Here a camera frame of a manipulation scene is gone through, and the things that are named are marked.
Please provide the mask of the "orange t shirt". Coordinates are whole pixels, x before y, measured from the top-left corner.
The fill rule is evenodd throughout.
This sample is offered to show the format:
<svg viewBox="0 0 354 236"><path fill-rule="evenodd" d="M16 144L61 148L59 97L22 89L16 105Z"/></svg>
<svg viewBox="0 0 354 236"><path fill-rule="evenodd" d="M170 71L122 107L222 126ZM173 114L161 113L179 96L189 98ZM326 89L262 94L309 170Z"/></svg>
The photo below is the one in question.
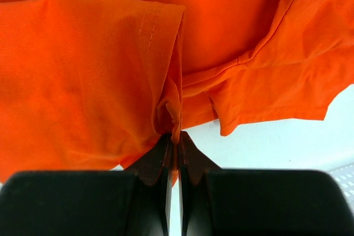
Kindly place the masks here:
<svg viewBox="0 0 354 236"><path fill-rule="evenodd" d="M322 120L353 0L1 0L1 182L128 167L164 133Z"/></svg>

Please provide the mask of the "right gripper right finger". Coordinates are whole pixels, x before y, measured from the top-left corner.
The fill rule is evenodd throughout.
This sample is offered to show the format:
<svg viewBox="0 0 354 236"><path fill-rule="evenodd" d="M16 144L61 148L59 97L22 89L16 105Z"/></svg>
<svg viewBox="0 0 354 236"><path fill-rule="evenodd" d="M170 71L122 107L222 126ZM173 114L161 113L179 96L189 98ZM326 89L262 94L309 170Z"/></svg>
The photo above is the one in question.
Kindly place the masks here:
<svg viewBox="0 0 354 236"><path fill-rule="evenodd" d="M316 170L223 169L178 143L182 235L352 235L335 180Z"/></svg>

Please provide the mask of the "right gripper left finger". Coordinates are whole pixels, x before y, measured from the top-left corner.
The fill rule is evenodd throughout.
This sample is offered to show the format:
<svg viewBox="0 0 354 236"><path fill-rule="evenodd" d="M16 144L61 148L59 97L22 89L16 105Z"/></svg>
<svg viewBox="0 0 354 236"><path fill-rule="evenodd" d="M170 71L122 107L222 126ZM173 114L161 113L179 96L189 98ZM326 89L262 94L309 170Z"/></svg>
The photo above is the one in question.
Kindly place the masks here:
<svg viewBox="0 0 354 236"><path fill-rule="evenodd" d="M169 134L125 170L22 171L1 188L2 235L168 235Z"/></svg>

